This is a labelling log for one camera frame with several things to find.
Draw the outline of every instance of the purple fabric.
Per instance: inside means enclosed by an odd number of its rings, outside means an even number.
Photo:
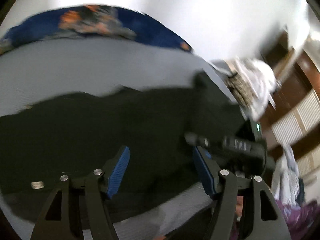
[[[320,215],[320,206],[316,201],[301,207],[283,205],[276,201],[287,223],[292,240],[300,240],[308,232],[314,220]]]

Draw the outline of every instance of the black cloth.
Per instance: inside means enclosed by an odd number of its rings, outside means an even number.
[[[304,183],[303,179],[299,178],[299,194],[297,195],[296,202],[299,206],[301,206],[305,201],[304,196]]]
[[[186,130],[218,141],[244,123],[239,106],[215,100],[221,93],[216,87],[210,100],[202,89],[74,93],[3,116],[4,198],[17,215],[35,221],[62,174],[86,176],[126,145],[130,162],[118,194],[108,201],[110,216],[117,222],[156,207],[198,181]],[[44,189],[31,189],[33,181],[43,181]]]

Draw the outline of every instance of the pile of clothes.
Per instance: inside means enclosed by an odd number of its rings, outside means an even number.
[[[315,200],[305,203],[304,184],[299,177],[293,151],[288,145],[283,149],[284,154],[276,162],[271,192],[282,211],[292,240],[300,240],[320,215],[320,206]]]
[[[219,73],[227,75],[226,85],[242,107],[257,121],[265,112],[277,83],[268,64],[258,59],[234,58],[227,61],[209,62]]]

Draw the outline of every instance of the metal screw head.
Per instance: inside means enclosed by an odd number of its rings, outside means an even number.
[[[93,171],[94,175],[101,175],[102,174],[102,170],[101,169],[96,169]]]
[[[221,170],[220,173],[221,173],[221,175],[224,175],[224,176],[228,176],[229,175],[229,171],[228,170]]]
[[[260,176],[254,176],[253,179],[256,181],[256,182],[261,182],[262,181],[262,178]]]
[[[60,177],[60,180],[61,181],[66,181],[68,179],[68,175],[62,175],[61,177]]]

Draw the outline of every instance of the white towel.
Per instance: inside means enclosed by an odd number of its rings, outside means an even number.
[[[296,206],[299,194],[299,169],[290,146],[283,146],[284,154],[276,162],[272,176],[271,192],[283,204]]]

